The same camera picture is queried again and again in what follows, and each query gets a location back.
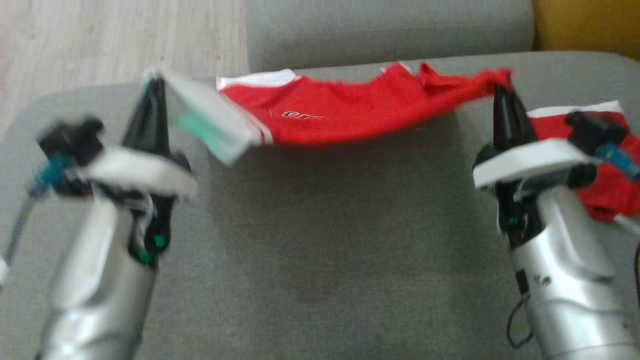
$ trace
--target folded red clothing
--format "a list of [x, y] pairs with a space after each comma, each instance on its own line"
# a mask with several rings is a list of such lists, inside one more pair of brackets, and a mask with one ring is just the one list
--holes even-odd
[[[540, 140], [568, 138], [571, 127], [564, 123], [566, 115], [573, 111], [588, 111], [596, 116], [609, 117], [628, 128], [622, 107], [618, 101], [576, 107], [556, 106], [529, 112]], [[620, 145], [636, 163], [640, 163], [640, 139], [629, 134]], [[598, 166], [598, 177], [591, 186], [577, 191], [589, 214], [597, 220], [611, 221], [622, 214], [633, 216], [640, 212], [640, 184], [633, 183], [618, 169], [607, 163]]]
[[286, 72], [290, 77], [273, 86], [278, 74], [282, 73], [225, 80], [228, 85], [221, 88], [219, 82], [218, 91], [264, 125], [263, 139], [287, 145], [325, 145], [382, 135], [491, 95], [496, 84], [512, 88], [509, 70], [484, 71], [469, 78], [441, 76], [425, 63], [417, 75], [397, 63], [371, 82], [359, 84]]

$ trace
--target gray fabric surface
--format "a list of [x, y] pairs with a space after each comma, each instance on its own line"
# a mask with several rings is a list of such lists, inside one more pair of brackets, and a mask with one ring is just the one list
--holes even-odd
[[531, 0], [248, 0], [252, 72], [529, 51]]
[[[513, 67], [529, 109], [617, 99], [640, 129], [640, 65], [626, 58], [521, 53], [428, 62], [449, 74]], [[381, 66], [301, 72], [361, 81]], [[54, 117], [92, 112], [106, 122], [104, 141], [115, 144], [137, 91], [78, 89], [24, 110], [0, 144], [3, 234], [23, 183], [44, 160], [35, 133]], [[138, 359], [539, 359], [537, 344], [513, 351], [505, 339], [518, 292], [494, 201], [472, 185], [473, 160], [491, 137], [491, 103], [360, 144], [255, 149], [232, 168], [175, 134], [200, 196], [174, 211]], [[49, 199], [33, 214], [0, 297], [0, 359], [33, 357], [51, 272], [83, 210]], [[596, 230], [637, 334], [636, 240], [613, 226]]]

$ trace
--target wooden floor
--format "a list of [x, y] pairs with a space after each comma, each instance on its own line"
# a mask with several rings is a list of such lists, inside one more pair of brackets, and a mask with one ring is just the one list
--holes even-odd
[[0, 138], [51, 92], [135, 82], [152, 65], [246, 72], [243, 1], [0, 0]]

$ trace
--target yellow fabric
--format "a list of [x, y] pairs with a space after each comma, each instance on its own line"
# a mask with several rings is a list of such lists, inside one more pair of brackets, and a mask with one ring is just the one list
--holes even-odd
[[534, 0], [537, 50], [591, 50], [640, 60], [639, 0]]

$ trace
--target logo on shirt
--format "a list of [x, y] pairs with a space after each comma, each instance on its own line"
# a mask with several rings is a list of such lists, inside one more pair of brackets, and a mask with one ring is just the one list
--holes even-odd
[[301, 113], [298, 113], [297, 111], [287, 111], [285, 113], [282, 113], [282, 116], [283, 117], [289, 117], [289, 118], [292, 118], [292, 119], [298, 119], [298, 120], [324, 120], [324, 119], [326, 119], [326, 117], [324, 117], [324, 116], [301, 114]]

